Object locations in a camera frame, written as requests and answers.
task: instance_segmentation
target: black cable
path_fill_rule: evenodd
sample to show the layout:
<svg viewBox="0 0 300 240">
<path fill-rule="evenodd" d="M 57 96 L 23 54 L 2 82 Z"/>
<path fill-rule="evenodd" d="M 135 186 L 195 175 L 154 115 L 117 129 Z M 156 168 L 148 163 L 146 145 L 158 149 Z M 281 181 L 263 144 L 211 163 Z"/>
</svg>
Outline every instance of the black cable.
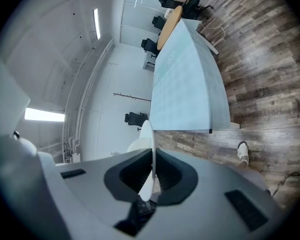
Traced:
<svg viewBox="0 0 300 240">
<path fill-rule="evenodd" d="M 292 173 L 287 174 L 287 175 L 284 177 L 284 179 L 283 179 L 282 181 L 279 182 L 279 184 L 278 184 L 278 186 L 277 186 L 277 188 L 276 188 L 276 190 L 274 191 L 274 193 L 273 193 L 272 196 L 274 196 L 274 195 L 278 192 L 279 187 L 282 186 L 283 184 L 285 184 L 286 180 L 287 180 L 289 177 L 300 177 L 300 173 L 295 171 L 295 172 L 292 172 Z"/>
</svg>

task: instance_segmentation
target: wood plank flooring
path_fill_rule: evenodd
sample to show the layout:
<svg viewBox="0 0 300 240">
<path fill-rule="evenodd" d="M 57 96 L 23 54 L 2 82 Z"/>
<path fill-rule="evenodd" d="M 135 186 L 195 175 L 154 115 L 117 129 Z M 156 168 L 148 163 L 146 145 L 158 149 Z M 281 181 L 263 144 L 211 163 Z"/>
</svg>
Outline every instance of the wood plank flooring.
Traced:
<svg viewBox="0 0 300 240">
<path fill-rule="evenodd" d="M 215 56 L 232 122 L 240 130 L 212 134 L 156 131 L 158 147 L 218 163 L 238 164 L 246 141 L 250 167 L 271 193 L 286 174 L 300 172 L 300 24 L 284 0 L 202 0 L 207 28 L 222 27 Z M 198 31 L 215 44 L 221 29 Z M 274 196 L 281 207 L 300 197 L 300 178 L 289 178 Z"/>
</svg>

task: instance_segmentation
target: office chair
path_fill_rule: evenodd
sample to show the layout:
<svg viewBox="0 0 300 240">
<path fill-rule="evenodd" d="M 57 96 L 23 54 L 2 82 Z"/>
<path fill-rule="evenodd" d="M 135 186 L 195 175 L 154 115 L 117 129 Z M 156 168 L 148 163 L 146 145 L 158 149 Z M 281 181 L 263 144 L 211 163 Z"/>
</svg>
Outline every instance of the office chair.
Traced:
<svg viewBox="0 0 300 240">
<path fill-rule="evenodd" d="M 178 6 L 182 6 L 184 3 L 176 0 L 159 0 L 161 7 L 175 9 Z"/>
<path fill-rule="evenodd" d="M 125 114 L 124 121 L 128 123 L 129 126 L 139 126 L 142 127 L 144 122 L 148 120 L 148 115 L 144 113 L 135 114 L 130 112 L 129 114 Z"/>
<path fill-rule="evenodd" d="M 147 38 L 146 40 L 142 40 L 141 42 L 141 47 L 145 50 L 145 51 L 149 51 L 151 53 L 154 54 L 151 55 L 151 57 L 157 57 L 159 54 L 159 50 L 157 49 L 157 43 L 155 43 L 154 41 L 152 41 L 151 39 Z"/>
<path fill-rule="evenodd" d="M 199 6 L 200 0 L 188 0 L 188 3 L 183 3 L 176 0 L 159 0 L 161 3 L 161 7 L 163 8 L 170 8 L 175 9 L 177 6 L 182 6 L 182 18 L 189 19 L 189 20 L 196 20 L 198 19 L 199 15 L 207 8 L 213 7 L 208 5 L 206 7 Z"/>
<path fill-rule="evenodd" d="M 155 28 L 162 30 L 164 28 L 164 25 L 166 24 L 166 21 L 160 16 L 153 17 L 152 24 Z"/>
<path fill-rule="evenodd" d="M 196 20 L 199 15 L 206 10 L 207 8 L 211 7 L 211 9 L 214 9 L 211 5 L 208 5 L 206 7 L 199 6 L 200 0 L 188 0 L 188 3 L 183 5 L 183 11 L 182 16 L 183 18 L 190 19 L 190 20 Z"/>
</svg>

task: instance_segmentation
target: fluorescent light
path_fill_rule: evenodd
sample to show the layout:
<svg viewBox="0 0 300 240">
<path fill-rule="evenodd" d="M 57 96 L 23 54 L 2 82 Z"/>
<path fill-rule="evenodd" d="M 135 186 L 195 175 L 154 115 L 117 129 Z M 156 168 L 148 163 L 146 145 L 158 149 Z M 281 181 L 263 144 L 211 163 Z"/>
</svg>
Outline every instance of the fluorescent light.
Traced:
<svg viewBox="0 0 300 240">
<path fill-rule="evenodd" d="M 35 121 L 64 122 L 65 115 L 27 107 L 25 109 L 24 119 Z"/>
<path fill-rule="evenodd" d="M 135 3 L 134 3 L 134 8 L 136 8 L 137 1 L 138 1 L 138 0 L 135 0 Z"/>
<path fill-rule="evenodd" d="M 93 10 L 94 15 L 94 25 L 95 25 L 95 31 L 96 31 L 96 38 L 100 38 L 100 28 L 99 28 L 99 18 L 98 18 L 98 9 Z"/>
</svg>

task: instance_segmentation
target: light blue table top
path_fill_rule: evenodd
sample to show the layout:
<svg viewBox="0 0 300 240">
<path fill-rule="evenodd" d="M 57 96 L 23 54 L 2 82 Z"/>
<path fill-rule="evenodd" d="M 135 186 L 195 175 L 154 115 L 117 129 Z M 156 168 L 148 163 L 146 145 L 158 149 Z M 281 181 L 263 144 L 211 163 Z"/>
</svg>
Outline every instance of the light blue table top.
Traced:
<svg viewBox="0 0 300 240">
<path fill-rule="evenodd" d="M 181 19 L 155 61 L 149 117 L 154 130 L 206 132 L 230 127 L 226 90 L 197 32 L 199 24 Z"/>
</svg>

